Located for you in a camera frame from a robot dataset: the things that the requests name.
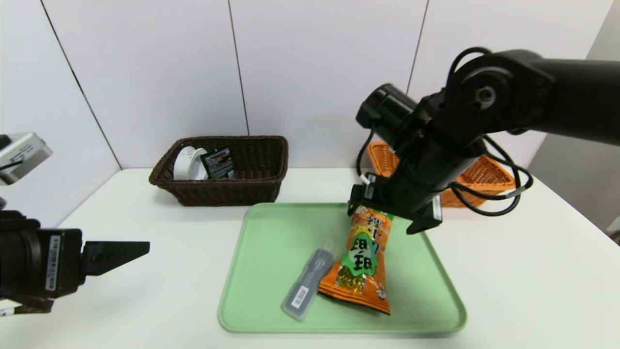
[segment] barcode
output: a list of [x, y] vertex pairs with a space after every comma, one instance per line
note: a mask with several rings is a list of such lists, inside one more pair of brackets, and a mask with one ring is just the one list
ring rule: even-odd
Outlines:
[[56, 277], [58, 276], [58, 255], [60, 254], [60, 236], [50, 237], [50, 252], [47, 256], [47, 275], [45, 278], [45, 289], [56, 291]]
[[306, 298], [308, 291], [309, 289], [306, 286], [300, 286], [299, 291], [297, 291], [297, 294], [295, 295], [295, 299], [293, 299], [293, 302], [291, 303], [291, 305], [299, 309], [299, 307], [301, 307], [301, 303], [304, 301], [304, 298]]

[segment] white wall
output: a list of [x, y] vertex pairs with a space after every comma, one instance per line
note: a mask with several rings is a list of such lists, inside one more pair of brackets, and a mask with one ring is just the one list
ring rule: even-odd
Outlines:
[[247, 135], [226, 0], [44, 0], [124, 168], [177, 139]]
[[291, 167], [353, 166], [361, 102], [403, 91], [426, 0], [231, 0], [251, 135], [279, 134]]
[[54, 151], [11, 186], [8, 209], [56, 226], [119, 170], [38, 0], [2, 0], [0, 122], [36, 132]]
[[[584, 59], [611, 1], [430, 0], [409, 96], [419, 101], [439, 91], [456, 55], [472, 46], [495, 52], [522, 48], [546, 58]], [[515, 137], [502, 132], [493, 138], [516, 163], [527, 166], [544, 136], [527, 132]]]
[[[609, 10], [588, 59], [620, 61], [620, 0]], [[599, 229], [620, 217], [620, 147], [548, 135], [529, 170]]]

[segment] orange wicker basket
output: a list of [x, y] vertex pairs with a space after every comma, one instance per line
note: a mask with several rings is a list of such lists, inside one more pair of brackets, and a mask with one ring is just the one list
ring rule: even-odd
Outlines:
[[[378, 175], [390, 177], [396, 169], [399, 159], [390, 151], [389, 145], [385, 142], [373, 142], [368, 145], [366, 150], [374, 171]], [[455, 181], [488, 195], [497, 195], [515, 188], [515, 179], [510, 173], [486, 155], [482, 155], [476, 160]], [[486, 201], [465, 191], [463, 197], [476, 207]], [[464, 207], [451, 189], [447, 189], [441, 194], [441, 205], [444, 207]]]

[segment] chip bag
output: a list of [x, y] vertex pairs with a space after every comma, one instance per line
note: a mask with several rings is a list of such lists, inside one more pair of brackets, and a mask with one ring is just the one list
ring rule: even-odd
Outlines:
[[352, 216], [347, 251], [321, 280], [319, 292], [389, 315], [383, 254], [393, 219], [391, 214], [359, 206]]

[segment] green label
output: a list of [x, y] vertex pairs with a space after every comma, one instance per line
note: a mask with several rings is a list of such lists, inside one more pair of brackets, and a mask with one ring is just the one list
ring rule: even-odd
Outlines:
[[354, 276], [374, 275], [379, 244], [368, 235], [367, 229], [358, 231], [360, 233], [353, 237], [351, 250], [342, 257], [340, 264], [346, 266]]

